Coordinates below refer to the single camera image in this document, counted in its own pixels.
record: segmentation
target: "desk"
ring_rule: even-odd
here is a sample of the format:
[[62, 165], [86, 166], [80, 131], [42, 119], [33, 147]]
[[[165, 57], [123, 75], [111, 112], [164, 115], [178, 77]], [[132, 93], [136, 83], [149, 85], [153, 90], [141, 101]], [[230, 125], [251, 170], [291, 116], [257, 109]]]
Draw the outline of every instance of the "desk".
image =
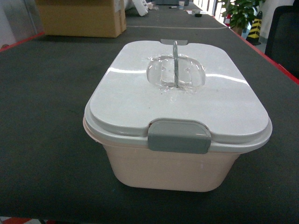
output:
[[[299, 220], [298, 85], [209, 15], [159, 8], [128, 16], [115, 39], [40, 36], [0, 53], [1, 216], [103, 224]], [[83, 129], [85, 105], [122, 47], [160, 39], [225, 50], [272, 120], [270, 141], [241, 155], [211, 192], [128, 187]]]

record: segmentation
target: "potted plant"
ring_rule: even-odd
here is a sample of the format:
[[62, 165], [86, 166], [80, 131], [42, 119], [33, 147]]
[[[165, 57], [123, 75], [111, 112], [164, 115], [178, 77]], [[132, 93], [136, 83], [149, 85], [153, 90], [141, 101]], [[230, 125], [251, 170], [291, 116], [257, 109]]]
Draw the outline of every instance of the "potted plant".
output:
[[243, 29], [247, 28], [248, 24], [252, 25], [255, 19], [254, 10], [258, 10], [260, 2], [265, 2], [266, 0], [235, 0], [231, 2], [230, 0], [221, 0], [226, 5], [226, 11], [222, 14], [226, 17], [227, 14], [231, 15], [230, 27], [238, 35], [242, 34]]

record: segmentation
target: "gray tab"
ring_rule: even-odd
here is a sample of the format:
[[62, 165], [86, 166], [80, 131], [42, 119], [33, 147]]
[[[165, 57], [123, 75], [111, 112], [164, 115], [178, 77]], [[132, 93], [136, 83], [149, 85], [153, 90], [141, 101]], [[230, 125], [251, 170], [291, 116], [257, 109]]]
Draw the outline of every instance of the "gray tab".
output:
[[149, 127], [148, 145], [153, 151], [205, 154], [211, 134], [199, 123], [160, 120]]

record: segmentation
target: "cardboard box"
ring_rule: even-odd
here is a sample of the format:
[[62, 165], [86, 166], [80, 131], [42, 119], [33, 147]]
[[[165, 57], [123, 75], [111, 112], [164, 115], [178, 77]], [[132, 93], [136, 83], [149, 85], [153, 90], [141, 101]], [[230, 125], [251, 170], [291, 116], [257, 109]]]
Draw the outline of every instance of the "cardboard box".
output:
[[117, 37], [126, 30], [123, 0], [36, 0], [46, 35]]

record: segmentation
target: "small cup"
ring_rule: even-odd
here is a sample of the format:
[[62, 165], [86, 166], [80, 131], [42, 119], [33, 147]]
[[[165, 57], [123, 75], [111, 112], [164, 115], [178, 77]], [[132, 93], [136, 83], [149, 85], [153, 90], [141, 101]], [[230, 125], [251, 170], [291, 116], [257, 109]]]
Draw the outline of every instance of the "small cup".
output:
[[178, 8], [179, 9], [184, 9], [185, 1], [179, 1], [178, 2]]

